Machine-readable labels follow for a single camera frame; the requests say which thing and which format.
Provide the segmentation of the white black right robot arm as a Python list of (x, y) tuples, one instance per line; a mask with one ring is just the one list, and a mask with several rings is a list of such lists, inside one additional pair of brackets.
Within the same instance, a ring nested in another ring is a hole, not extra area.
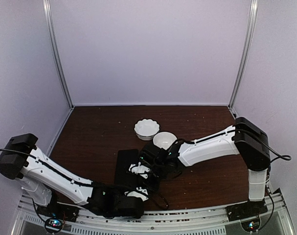
[(165, 179), (200, 162), (230, 155), (241, 155), (248, 169), (248, 201), (228, 206), (230, 220), (266, 213), (265, 188), (271, 160), (268, 136), (244, 117), (215, 134), (187, 141), (172, 133), (158, 133), (139, 153), (138, 165), (129, 170), (146, 180)]

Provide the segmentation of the black zip tool case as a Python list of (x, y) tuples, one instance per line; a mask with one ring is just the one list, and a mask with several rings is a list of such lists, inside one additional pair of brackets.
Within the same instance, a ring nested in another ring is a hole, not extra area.
[(117, 153), (114, 184), (127, 186), (130, 188), (142, 187), (141, 176), (137, 176), (129, 171), (131, 164), (138, 164), (138, 150), (119, 150)]

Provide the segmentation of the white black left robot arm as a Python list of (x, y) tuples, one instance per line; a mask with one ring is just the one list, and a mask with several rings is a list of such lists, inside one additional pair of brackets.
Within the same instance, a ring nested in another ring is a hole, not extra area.
[(0, 149), (0, 174), (18, 180), (51, 217), (62, 213), (62, 206), (53, 200), (54, 190), (98, 216), (143, 216), (143, 200), (125, 194), (132, 188), (108, 186), (71, 173), (46, 156), (36, 146), (37, 140), (31, 133), (11, 137), (5, 148)]

